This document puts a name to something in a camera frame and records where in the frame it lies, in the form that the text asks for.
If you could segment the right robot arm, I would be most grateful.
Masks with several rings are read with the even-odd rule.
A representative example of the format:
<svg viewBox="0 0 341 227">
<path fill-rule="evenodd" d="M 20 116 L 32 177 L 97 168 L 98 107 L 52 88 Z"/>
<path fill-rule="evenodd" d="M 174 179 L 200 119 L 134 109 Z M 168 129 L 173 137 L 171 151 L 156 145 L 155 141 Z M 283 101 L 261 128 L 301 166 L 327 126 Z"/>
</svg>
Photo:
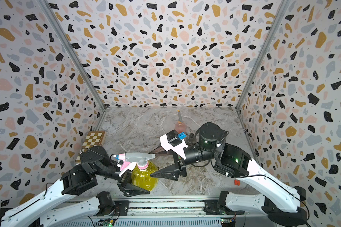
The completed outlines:
<svg viewBox="0 0 341 227">
<path fill-rule="evenodd" d="M 209 161 L 221 175 L 244 182 L 259 194 L 243 195 L 222 191 L 218 200 L 205 203 L 204 212 L 216 215 L 222 212 L 237 213 L 253 211 L 284 227 L 306 225 L 309 210 L 302 209 L 306 190 L 300 186 L 289 186 L 281 182 L 241 148 L 226 143 L 228 131 L 208 122 L 196 130 L 194 138 L 173 130 L 160 137 L 161 147 L 171 151 L 174 164 L 160 169 L 150 176 L 177 181 L 187 176 L 188 165 Z"/>
</svg>

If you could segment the grey pink spray nozzle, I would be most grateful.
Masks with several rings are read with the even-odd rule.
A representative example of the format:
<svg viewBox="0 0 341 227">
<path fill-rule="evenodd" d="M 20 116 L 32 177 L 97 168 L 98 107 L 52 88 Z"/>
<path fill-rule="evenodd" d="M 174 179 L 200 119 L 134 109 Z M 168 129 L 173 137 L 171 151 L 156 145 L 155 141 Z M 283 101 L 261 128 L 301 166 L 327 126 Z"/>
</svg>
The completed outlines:
<svg viewBox="0 0 341 227">
<path fill-rule="evenodd" d="M 119 161 L 128 161 L 131 163 L 128 170 L 134 170 L 135 165 L 137 164 L 138 167 L 145 167 L 148 163 L 148 161 L 155 158 L 154 154 L 149 153 L 141 153 L 141 152 L 134 152 L 134 153 L 122 153 L 118 155 L 112 155 L 113 158 L 117 159 Z"/>
</svg>

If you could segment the yellow spray bottle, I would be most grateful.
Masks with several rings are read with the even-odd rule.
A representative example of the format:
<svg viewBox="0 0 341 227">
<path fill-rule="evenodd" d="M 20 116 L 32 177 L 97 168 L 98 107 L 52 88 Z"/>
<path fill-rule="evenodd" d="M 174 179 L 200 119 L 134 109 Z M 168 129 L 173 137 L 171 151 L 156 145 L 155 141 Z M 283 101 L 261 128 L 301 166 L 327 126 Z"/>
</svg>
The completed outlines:
<svg viewBox="0 0 341 227">
<path fill-rule="evenodd" d="M 139 168 L 136 164 L 132 171 L 132 184 L 151 192 L 156 188 L 159 179 L 153 178 L 150 175 L 158 170 L 159 168 L 151 161 L 148 161 L 145 167 Z"/>
</svg>

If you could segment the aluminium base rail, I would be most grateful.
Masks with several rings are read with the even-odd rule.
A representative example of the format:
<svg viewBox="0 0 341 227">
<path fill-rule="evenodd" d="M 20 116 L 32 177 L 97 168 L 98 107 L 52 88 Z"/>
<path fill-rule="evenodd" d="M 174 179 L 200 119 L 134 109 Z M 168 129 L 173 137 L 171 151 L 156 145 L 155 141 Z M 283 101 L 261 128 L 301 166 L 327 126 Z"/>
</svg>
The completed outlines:
<svg viewBox="0 0 341 227">
<path fill-rule="evenodd" d="M 216 209 L 215 197 L 158 196 L 153 198 L 114 197 L 117 213 L 79 218 L 68 227 L 274 227 L 266 216 L 251 211 L 210 214 Z"/>
</svg>

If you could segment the wooden chess board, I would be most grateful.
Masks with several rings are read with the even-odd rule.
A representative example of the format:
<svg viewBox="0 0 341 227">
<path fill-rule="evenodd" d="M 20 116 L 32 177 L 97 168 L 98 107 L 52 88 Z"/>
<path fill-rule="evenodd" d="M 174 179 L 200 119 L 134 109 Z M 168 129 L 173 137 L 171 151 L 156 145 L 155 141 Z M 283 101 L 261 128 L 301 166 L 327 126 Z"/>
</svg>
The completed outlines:
<svg viewBox="0 0 341 227">
<path fill-rule="evenodd" d="M 90 131 L 88 132 L 84 143 L 82 144 L 80 153 L 76 158 L 75 164 L 79 165 L 81 163 L 80 154 L 86 152 L 89 148 L 94 146 L 103 146 L 105 143 L 107 132 L 106 131 Z"/>
</svg>

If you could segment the aluminium frame post left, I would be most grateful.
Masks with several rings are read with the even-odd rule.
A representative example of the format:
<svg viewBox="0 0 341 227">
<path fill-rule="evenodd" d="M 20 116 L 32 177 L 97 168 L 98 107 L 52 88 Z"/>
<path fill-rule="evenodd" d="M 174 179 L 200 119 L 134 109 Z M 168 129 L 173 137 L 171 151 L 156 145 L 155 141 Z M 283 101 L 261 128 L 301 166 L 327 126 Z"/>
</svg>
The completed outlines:
<svg viewBox="0 0 341 227">
<path fill-rule="evenodd" d="M 97 93 L 91 79 L 88 77 L 88 74 L 86 70 L 84 69 L 83 65 L 81 64 L 77 54 L 75 53 L 74 49 L 72 48 L 72 45 L 70 41 L 67 39 L 65 32 L 63 31 L 60 23 L 58 22 L 58 19 L 56 18 L 55 14 L 53 13 L 48 1 L 38 1 L 38 4 L 43 11 L 44 15 L 47 17 L 49 23 L 51 24 L 52 28 L 56 32 L 59 40 L 61 41 L 64 49 L 70 56 L 70 59 L 74 63 L 76 69 L 79 70 L 80 75 L 82 76 L 83 80 L 85 81 L 89 91 L 92 93 L 94 100 L 99 105 L 101 111 L 105 111 L 106 107 L 102 103 L 101 98 L 99 94 Z"/>
</svg>

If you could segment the pink transparent spray bottle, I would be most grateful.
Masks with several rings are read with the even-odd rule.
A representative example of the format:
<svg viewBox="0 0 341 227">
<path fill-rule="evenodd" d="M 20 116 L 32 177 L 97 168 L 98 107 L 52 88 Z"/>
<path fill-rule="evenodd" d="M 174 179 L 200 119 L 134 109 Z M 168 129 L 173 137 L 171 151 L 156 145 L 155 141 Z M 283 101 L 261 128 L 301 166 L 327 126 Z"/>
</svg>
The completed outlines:
<svg viewBox="0 0 341 227">
<path fill-rule="evenodd" d="M 182 132 L 186 133 L 187 132 L 187 126 L 185 125 L 184 122 L 178 121 L 175 125 L 175 131 L 180 134 Z"/>
</svg>

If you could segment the aluminium frame post right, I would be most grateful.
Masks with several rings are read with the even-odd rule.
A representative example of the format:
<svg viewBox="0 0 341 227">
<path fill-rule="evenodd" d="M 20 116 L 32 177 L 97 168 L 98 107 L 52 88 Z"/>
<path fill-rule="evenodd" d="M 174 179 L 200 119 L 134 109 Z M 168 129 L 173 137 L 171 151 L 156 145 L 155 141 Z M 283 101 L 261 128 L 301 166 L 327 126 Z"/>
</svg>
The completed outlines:
<svg viewBox="0 0 341 227">
<path fill-rule="evenodd" d="M 262 48 L 258 54 L 258 57 L 256 58 L 256 62 L 252 68 L 251 74 L 245 83 L 242 94 L 241 94 L 239 101 L 236 105 L 236 108 L 235 108 L 236 110 L 241 109 L 242 103 L 246 99 L 246 96 L 248 94 L 248 90 L 252 86 L 252 82 L 255 79 L 258 70 L 260 69 L 260 66 L 263 62 L 263 59 L 268 52 L 268 49 L 269 49 L 269 47 L 273 41 L 273 38 L 277 32 L 277 29 L 278 29 L 279 24 L 282 20 L 282 17 L 285 14 L 289 4 L 290 4 L 290 1 L 288 1 L 288 0 L 282 0 L 281 1 L 281 4 L 280 4 L 280 6 L 276 12 L 276 15 L 275 15 L 275 19 L 273 20 L 273 23 L 271 25 L 270 31 L 268 32 L 266 39 L 263 43 L 263 46 L 262 46 Z"/>
</svg>

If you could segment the dark smoky spray bottle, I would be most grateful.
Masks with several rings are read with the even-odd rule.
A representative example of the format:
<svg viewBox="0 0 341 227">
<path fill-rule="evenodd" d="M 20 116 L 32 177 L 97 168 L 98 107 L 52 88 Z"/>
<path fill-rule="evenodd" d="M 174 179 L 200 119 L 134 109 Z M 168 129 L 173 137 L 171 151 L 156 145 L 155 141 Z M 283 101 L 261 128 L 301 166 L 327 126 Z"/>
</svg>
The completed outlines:
<svg viewBox="0 0 341 227">
<path fill-rule="evenodd" d="M 192 146 L 193 144 L 195 144 L 197 142 L 196 136 L 194 133 L 190 133 L 187 137 L 187 144 L 189 146 Z"/>
</svg>

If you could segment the aluminium frame post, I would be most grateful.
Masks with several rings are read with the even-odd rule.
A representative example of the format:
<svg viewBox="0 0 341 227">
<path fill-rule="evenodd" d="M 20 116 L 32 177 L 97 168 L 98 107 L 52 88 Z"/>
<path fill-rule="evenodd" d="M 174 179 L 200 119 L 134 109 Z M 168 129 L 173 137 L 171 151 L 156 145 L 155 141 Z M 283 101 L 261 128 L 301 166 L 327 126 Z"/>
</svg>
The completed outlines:
<svg viewBox="0 0 341 227">
<path fill-rule="evenodd" d="M 258 70 L 260 69 L 260 66 L 263 62 L 263 59 L 268 52 L 268 49 L 269 49 L 269 47 L 273 41 L 273 38 L 277 32 L 277 29 L 278 29 L 279 24 L 282 20 L 282 17 L 285 14 L 289 4 L 290 4 L 290 1 L 288 1 L 288 0 L 282 0 L 281 1 L 281 4 L 280 4 L 280 6 L 276 12 L 276 15 L 275 15 L 275 19 L 273 20 L 273 23 L 271 25 L 270 31 L 268 32 L 266 39 L 263 43 L 263 46 L 262 46 L 262 48 L 258 54 L 258 57 L 256 58 L 256 62 L 252 68 L 251 74 L 245 83 L 242 94 L 241 94 L 239 101 L 236 105 L 236 108 L 235 108 L 236 110 L 241 109 L 242 103 L 246 99 L 246 96 L 248 94 L 248 90 L 252 86 L 252 82 L 255 79 Z"/>
<path fill-rule="evenodd" d="M 72 45 L 70 41 L 67 39 L 65 32 L 63 31 L 60 23 L 58 22 L 58 19 L 56 18 L 55 14 L 53 13 L 48 1 L 38 1 L 38 4 L 43 11 L 44 15 L 47 17 L 49 23 L 51 24 L 52 28 L 56 32 L 59 40 L 61 41 L 64 49 L 70 56 L 70 59 L 74 63 L 76 69 L 79 70 L 80 75 L 82 76 L 83 80 L 85 81 L 89 91 L 92 93 L 94 100 L 99 105 L 101 111 L 105 111 L 106 107 L 102 103 L 101 98 L 99 94 L 97 93 L 91 79 L 88 77 L 88 74 L 86 70 L 84 69 L 83 65 L 81 64 L 77 54 L 75 53 L 74 49 L 72 48 Z"/>
</svg>

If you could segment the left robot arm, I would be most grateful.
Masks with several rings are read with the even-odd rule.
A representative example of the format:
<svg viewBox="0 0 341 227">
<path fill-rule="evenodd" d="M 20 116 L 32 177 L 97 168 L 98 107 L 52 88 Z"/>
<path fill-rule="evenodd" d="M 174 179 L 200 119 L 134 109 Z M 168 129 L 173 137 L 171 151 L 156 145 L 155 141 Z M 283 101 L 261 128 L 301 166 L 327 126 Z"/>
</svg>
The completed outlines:
<svg viewBox="0 0 341 227">
<path fill-rule="evenodd" d="M 148 195 L 150 191 L 133 184 L 136 166 L 145 168 L 154 159 L 149 153 L 124 153 L 109 156 L 102 146 L 86 148 L 80 153 L 81 163 L 62 175 L 45 191 L 24 204 L 0 209 L 0 227 L 50 227 L 82 216 L 112 211 L 115 203 L 109 192 L 101 192 L 87 202 L 57 209 L 57 206 L 97 186 L 97 176 L 114 179 L 125 197 Z"/>
</svg>

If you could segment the grey yellow spray nozzle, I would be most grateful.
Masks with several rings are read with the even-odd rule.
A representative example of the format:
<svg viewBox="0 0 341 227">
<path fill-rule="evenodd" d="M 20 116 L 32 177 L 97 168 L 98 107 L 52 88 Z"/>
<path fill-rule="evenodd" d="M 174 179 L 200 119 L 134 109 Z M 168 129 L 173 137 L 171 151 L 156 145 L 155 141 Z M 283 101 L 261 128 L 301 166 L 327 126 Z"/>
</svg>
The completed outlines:
<svg viewBox="0 0 341 227">
<path fill-rule="evenodd" d="M 183 120 L 182 120 L 182 115 L 181 115 L 180 110 L 177 111 L 177 115 L 178 115 L 178 121 L 179 121 L 179 123 L 182 123 Z"/>
</svg>

